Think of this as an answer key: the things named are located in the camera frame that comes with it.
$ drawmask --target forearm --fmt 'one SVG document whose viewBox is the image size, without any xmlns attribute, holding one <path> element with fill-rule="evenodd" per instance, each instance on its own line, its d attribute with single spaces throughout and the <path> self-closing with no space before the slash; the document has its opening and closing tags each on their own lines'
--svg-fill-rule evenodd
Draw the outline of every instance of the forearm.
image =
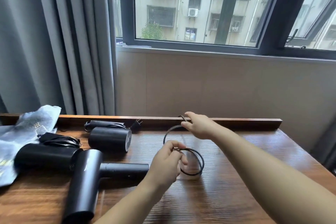
<svg viewBox="0 0 336 224">
<path fill-rule="evenodd" d="M 162 194 L 143 180 L 95 224 L 141 224 Z"/>
<path fill-rule="evenodd" d="M 335 223 L 336 196 L 324 187 L 226 128 L 217 126 L 212 140 L 277 223 Z"/>
</svg>

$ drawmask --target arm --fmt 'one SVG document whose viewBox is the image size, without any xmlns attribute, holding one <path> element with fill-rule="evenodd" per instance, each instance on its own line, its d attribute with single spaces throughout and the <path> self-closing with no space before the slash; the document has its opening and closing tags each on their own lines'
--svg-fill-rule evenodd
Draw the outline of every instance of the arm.
<svg viewBox="0 0 336 224">
<path fill-rule="evenodd" d="M 336 196 L 279 159 L 204 115 L 186 113 L 182 126 L 211 139 L 267 214 L 278 224 L 336 223 Z"/>
<path fill-rule="evenodd" d="M 187 165 L 187 158 L 174 148 L 185 148 L 178 141 L 167 141 L 153 158 L 149 171 L 137 188 L 121 199 L 95 224 L 141 224 L 152 207 L 176 181 L 180 174 L 179 161 Z"/>
</svg>

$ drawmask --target person's right hand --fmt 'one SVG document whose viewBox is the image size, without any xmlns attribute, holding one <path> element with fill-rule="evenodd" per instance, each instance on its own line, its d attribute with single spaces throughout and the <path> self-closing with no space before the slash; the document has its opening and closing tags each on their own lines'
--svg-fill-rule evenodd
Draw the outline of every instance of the person's right hand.
<svg viewBox="0 0 336 224">
<path fill-rule="evenodd" d="M 195 137 L 199 139 L 212 139 L 213 133 L 218 127 L 221 127 L 216 122 L 205 115 L 186 112 L 191 122 L 183 121 L 181 126 L 188 129 Z"/>
</svg>

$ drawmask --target person's left hand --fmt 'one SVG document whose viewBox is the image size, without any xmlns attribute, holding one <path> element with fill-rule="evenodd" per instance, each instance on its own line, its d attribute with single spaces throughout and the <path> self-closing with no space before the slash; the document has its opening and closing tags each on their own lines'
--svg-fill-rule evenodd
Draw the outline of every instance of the person's left hand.
<svg viewBox="0 0 336 224">
<path fill-rule="evenodd" d="M 181 169 L 179 161 L 188 164 L 187 157 L 174 148 L 184 149 L 186 146 L 178 141 L 167 141 L 153 158 L 144 181 L 162 195 L 176 181 Z"/>
</svg>

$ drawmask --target tabletop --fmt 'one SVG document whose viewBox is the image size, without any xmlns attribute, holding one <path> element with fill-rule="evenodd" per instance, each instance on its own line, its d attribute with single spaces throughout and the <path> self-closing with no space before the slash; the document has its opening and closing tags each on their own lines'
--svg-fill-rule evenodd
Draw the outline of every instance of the tabletop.
<svg viewBox="0 0 336 224">
<path fill-rule="evenodd" d="M 16 115 L 0 116 L 4 125 L 15 124 L 17 118 Z M 132 135 L 129 152 L 125 155 L 105 155 L 105 159 L 110 162 L 150 164 L 162 147 L 166 130 L 179 124 L 180 118 L 61 115 L 57 133 L 79 138 L 82 148 L 88 149 L 89 134 L 83 128 L 86 121 L 125 122 L 135 119 L 142 119 L 143 123 L 141 130 Z M 336 194 L 336 178 L 279 129 L 281 120 L 214 120 Z M 181 141 L 198 150 L 204 157 L 205 167 L 201 176 L 180 175 L 153 207 L 144 223 L 274 223 L 213 142 L 199 140 L 185 130 L 171 132 L 167 139 Z M 195 157 L 188 153 L 187 157 L 189 165 L 186 171 L 195 171 L 198 168 Z M 36 170 L 19 175 L 10 187 L 0 188 L 1 223 L 60 223 L 70 179 L 70 175 L 52 170 Z M 132 191 L 135 188 L 133 185 L 111 179 L 101 182 L 92 222 Z"/>
</svg>

